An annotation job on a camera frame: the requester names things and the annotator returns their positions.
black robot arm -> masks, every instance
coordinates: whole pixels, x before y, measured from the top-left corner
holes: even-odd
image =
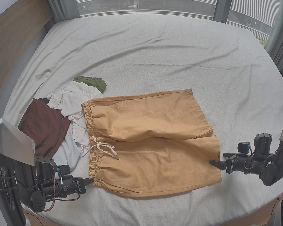
[[[213,161],[209,163],[226,173],[242,171],[244,174],[259,175],[264,185],[271,186],[283,178],[283,130],[280,136],[280,144],[275,154],[270,153],[271,134],[257,134],[254,139],[254,152],[248,155],[249,142],[238,144],[238,153],[224,153],[226,161]]]

olive green cloth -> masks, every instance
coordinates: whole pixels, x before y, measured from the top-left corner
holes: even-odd
[[[77,76],[73,79],[73,81],[76,81],[78,83],[83,82],[86,85],[93,86],[97,88],[101,93],[104,92],[106,89],[106,83],[103,79],[99,78],[93,78],[93,77],[88,77],[88,76]]]

wooden headboard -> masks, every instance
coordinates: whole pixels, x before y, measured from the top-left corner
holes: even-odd
[[[52,16],[48,0],[19,0],[0,15],[0,87],[12,65]]]

bed sheet wrinkle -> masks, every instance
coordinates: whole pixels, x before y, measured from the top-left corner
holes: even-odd
[[[83,43],[88,45],[63,57]],[[49,78],[33,81],[46,69],[52,71]],[[246,29],[160,14],[96,16],[56,24],[19,78],[5,118],[17,126],[33,97],[62,90],[77,75],[102,77],[105,97],[192,88],[219,138],[221,160],[223,153],[237,151],[238,142],[252,142],[254,133],[272,133],[271,152],[279,144],[283,79]],[[88,156],[81,157],[72,175],[86,178],[88,164]],[[173,197],[128,199],[89,186],[80,200],[58,202],[42,215],[66,226],[217,226],[246,216],[282,192],[283,179],[266,187],[256,175],[222,171],[221,183]]]

bed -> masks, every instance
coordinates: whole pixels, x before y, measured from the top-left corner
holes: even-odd
[[[192,88],[219,138],[221,159],[240,141],[252,144],[257,133],[273,135],[271,152],[278,147],[283,78],[249,30],[162,14],[60,22],[25,67],[3,117],[17,126],[33,98],[65,88],[77,75],[103,78],[105,97]],[[72,175],[88,177],[88,165],[88,155],[80,158]],[[267,187],[257,175],[222,171],[221,183],[169,197],[131,199],[87,186],[80,200],[56,202],[41,215],[66,226],[220,225],[282,192],[283,179]]]

